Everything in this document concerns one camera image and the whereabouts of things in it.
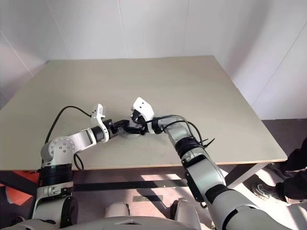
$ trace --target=shoe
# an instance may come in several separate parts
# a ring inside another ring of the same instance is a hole
[[[262,200],[272,200],[276,203],[290,205],[278,197],[275,186],[269,186],[267,184],[253,184],[251,190],[257,197],[261,198]]]
[[[297,173],[297,172],[289,172],[281,170],[279,163],[269,164],[267,168],[275,172],[283,180],[291,178],[295,176],[295,174]]]

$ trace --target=white wall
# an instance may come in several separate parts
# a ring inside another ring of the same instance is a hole
[[[306,0],[0,3],[2,105],[50,59],[215,55],[260,118],[307,117],[307,100],[287,103],[306,91],[306,56],[293,50],[307,47]]]

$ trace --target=robotic arm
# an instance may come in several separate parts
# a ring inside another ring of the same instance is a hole
[[[249,201],[236,190],[225,186],[224,177],[211,160],[208,153],[193,136],[189,123],[177,115],[154,117],[152,107],[142,98],[133,105],[131,119],[138,127],[129,127],[128,120],[113,123],[102,122],[103,108],[96,105],[92,111],[93,128],[87,128],[66,137],[51,140],[42,147],[43,159],[41,184],[37,190],[32,219],[7,228],[21,229],[121,229],[125,223],[138,221],[140,229],[191,229],[187,225],[167,219],[152,217],[104,218],[96,222],[75,225],[78,205],[71,196],[73,156],[98,142],[107,142],[120,129],[132,134],[144,135],[146,132],[160,134],[163,131],[173,144],[185,168],[188,186],[198,202],[205,202],[218,230],[289,230],[273,220],[267,213]]]

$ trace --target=table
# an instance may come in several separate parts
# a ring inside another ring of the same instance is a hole
[[[75,105],[90,112],[96,103],[106,119],[131,115],[140,96],[156,115],[177,114],[193,122],[217,164],[238,165],[228,184],[238,184],[286,155],[213,56],[149,59],[53,60],[0,110],[0,169],[40,167],[40,149],[56,115]],[[68,109],[51,138],[91,127]],[[79,154],[85,169],[179,166],[166,135],[116,137]]]

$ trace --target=black pants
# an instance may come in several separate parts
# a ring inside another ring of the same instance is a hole
[[[307,138],[300,149],[294,150],[288,160],[280,163],[282,171],[296,171],[307,167]],[[294,177],[276,184],[276,191],[281,200],[287,202],[287,198],[293,200],[307,199],[307,170],[298,172]]]

